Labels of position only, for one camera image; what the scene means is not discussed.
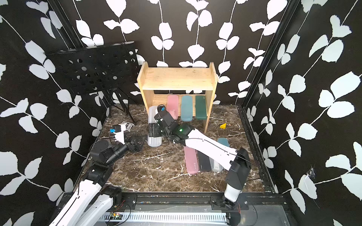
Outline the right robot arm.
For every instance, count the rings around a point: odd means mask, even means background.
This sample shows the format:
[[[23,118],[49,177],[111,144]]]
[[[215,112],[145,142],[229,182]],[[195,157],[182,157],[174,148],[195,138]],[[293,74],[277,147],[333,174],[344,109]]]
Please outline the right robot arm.
[[[225,181],[227,187],[219,207],[233,210],[237,199],[242,192],[252,168],[248,152],[225,146],[210,139],[188,123],[178,123],[165,127],[162,123],[150,123],[148,135],[151,137],[165,137],[174,144],[195,149],[207,157],[215,160],[228,171]]]

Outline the clear frosted pencil case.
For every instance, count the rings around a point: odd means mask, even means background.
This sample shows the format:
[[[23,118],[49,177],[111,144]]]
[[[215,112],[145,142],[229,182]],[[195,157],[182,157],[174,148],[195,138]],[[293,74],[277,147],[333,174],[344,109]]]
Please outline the clear frosted pencil case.
[[[162,144],[162,135],[159,126],[155,120],[157,115],[157,106],[151,106],[148,114],[148,145],[150,147],[159,147]]]

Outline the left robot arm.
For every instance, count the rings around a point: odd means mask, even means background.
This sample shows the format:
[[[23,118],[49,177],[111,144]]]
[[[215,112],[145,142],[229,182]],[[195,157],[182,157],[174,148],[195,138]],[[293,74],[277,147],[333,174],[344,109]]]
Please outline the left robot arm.
[[[124,143],[97,141],[90,150],[92,163],[80,179],[78,188],[68,202],[58,211],[51,226],[94,226],[111,208],[124,204],[122,191],[114,186],[105,187],[114,164],[128,152],[142,150],[147,136],[127,133]]]

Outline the dark grey pencil case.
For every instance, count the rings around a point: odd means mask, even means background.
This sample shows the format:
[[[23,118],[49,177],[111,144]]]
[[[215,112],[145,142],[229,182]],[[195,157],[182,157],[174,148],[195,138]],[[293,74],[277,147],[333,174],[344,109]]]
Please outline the dark grey pencil case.
[[[212,168],[211,168],[209,157],[200,151],[197,151],[197,157],[198,157],[198,161],[199,161],[199,171],[200,172],[211,172]]]

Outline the frosted white pencil case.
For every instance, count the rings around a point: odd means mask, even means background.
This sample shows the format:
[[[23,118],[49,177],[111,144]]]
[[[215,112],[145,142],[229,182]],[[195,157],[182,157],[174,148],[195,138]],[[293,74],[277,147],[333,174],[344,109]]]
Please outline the frosted white pencil case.
[[[210,166],[211,166],[211,170],[213,172],[221,172],[224,168],[221,164],[219,164],[217,161],[215,161],[212,158],[209,158],[210,160]]]

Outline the light blue pencil case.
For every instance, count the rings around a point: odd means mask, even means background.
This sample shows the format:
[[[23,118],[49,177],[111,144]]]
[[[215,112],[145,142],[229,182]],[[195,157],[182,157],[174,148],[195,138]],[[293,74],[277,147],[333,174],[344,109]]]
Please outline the light blue pencil case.
[[[222,144],[222,145],[224,145],[224,146],[226,146],[226,147],[230,147],[230,144],[229,144],[227,138],[219,138],[219,139],[217,140],[217,142],[220,143],[220,144]]]

